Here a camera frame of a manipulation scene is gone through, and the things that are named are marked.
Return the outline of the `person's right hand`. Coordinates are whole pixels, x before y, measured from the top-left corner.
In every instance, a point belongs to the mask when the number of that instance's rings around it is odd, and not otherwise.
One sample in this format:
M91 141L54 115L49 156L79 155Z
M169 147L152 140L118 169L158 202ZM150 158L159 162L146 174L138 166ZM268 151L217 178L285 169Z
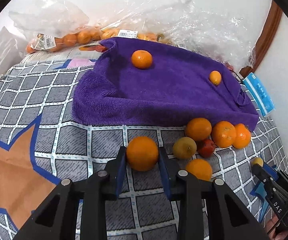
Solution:
M265 226L265 231L269 232L269 230L273 227L273 225L278 221L278 217L274 215ZM270 240L284 240L288 236L288 231L280 232L279 234L275 233L275 229L268 234Z

